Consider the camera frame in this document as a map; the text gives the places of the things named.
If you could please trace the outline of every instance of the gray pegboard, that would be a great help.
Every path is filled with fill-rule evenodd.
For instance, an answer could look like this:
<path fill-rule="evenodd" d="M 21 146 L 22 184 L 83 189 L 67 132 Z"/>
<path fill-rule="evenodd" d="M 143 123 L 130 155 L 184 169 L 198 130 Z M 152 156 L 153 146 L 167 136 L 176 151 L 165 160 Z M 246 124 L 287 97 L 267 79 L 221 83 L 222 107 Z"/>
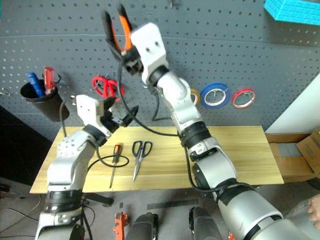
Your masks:
<path fill-rule="evenodd" d="M 199 92 L 208 84 L 227 84 L 231 93 L 253 88 L 257 98 L 247 109 L 231 102 L 218 109 L 199 105 L 208 125 L 262 125 L 266 130 L 319 73 L 320 28 L 277 22 L 264 10 L 262 0 L 237 1 L 121 1 L 137 25 L 156 23 L 163 36 L 170 69 Z M 100 11 L 108 9 L 116 32 L 123 33 L 116 15 L 116 1 L 3 0 L 0 23 L 0 86 L 12 96 L 0 104 L 53 140 L 58 123 L 52 123 L 20 96 L 27 72 L 41 75 L 44 66 L 61 74 L 63 99 L 88 94 L 97 74 L 116 78 L 117 63 L 103 31 Z M 141 79 L 123 74 L 125 98 L 139 105 L 138 117 L 149 126 L 171 126 L 169 120 L 151 122 L 155 99 Z M 81 126 L 76 109 L 67 126 Z M 114 114 L 123 116 L 120 103 Z M 161 104 L 159 116 L 169 115 Z"/>

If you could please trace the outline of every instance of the blue screwdriver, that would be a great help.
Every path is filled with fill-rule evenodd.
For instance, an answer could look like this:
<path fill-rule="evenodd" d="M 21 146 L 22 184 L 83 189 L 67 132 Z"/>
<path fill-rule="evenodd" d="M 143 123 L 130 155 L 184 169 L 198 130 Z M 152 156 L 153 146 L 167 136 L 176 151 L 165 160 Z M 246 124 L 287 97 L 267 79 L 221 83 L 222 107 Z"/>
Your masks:
<path fill-rule="evenodd" d="M 32 85 L 35 93 L 37 94 L 37 96 L 39 98 L 44 97 L 45 96 L 45 88 L 44 86 L 41 84 L 41 82 L 39 81 L 37 75 L 34 72 L 28 72 L 28 78 L 29 78 L 29 82 Z"/>

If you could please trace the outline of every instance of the scissors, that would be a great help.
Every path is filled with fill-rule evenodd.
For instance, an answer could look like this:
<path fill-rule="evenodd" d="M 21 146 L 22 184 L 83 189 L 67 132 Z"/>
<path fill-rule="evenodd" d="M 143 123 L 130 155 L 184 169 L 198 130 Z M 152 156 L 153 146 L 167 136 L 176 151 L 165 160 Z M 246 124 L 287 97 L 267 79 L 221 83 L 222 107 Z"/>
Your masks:
<path fill-rule="evenodd" d="M 132 145 L 132 153 L 135 156 L 135 166 L 134 166 L 134 171 L 133 171 L 133 176 L 132 176 L 132 182 L 135 181 L 138 172 L 139 172 L 139 168 L 140 168 L 140 164 L 142 162 L 142 160 L 149 155 L 149 153 L 151 152 L 153 143 L 151 141 L 145 141 L 144 143 L 140 140 L 140 141 L 135 141 Z"/>
<path fill-rule="evenodd" d="M 101 91 L 99 89 L 99 83 L 103 82 L 103 91 Z M 108 78 L 105 78 L 103 76 L 95 76 L 94 78 L 92 78 L 92 86 L 93 89 L 96 90 L 96 92 L 103 98 L 108 98 L 108 97 L 115 97 L 116 93 L 115 93 L 115 89 L 117 88 L 118 83 L 115 80 L 111 80 Z M 124 87 L 121 86 L 120 87 L 120 91 L 122 93 L 122 95 L 125 94 L 125 90 Z"/>

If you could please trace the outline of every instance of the human hand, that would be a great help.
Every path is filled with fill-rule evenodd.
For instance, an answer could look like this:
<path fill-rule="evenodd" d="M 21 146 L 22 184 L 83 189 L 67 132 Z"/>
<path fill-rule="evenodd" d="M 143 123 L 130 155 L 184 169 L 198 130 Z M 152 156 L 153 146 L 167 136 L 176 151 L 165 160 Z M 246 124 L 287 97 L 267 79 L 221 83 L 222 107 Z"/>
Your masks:
<path fill-rule="evenodd" d="M 313 196 L 309 199 L 309 213 L 310 221 L 314 221 L 314 227 L 320 230 L 320 194 Z"/>

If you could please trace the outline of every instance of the blue foam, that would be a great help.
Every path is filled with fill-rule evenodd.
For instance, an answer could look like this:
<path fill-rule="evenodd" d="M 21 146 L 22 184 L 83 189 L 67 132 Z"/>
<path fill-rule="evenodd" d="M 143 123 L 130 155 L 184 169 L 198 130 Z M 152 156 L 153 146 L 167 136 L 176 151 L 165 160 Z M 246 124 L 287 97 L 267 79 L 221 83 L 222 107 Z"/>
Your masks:
<path fill-rule="evenodd" d="M 264 8 L 276 21 L 320 26 L 320 3 L 303 0 L 266 0 Z"/>

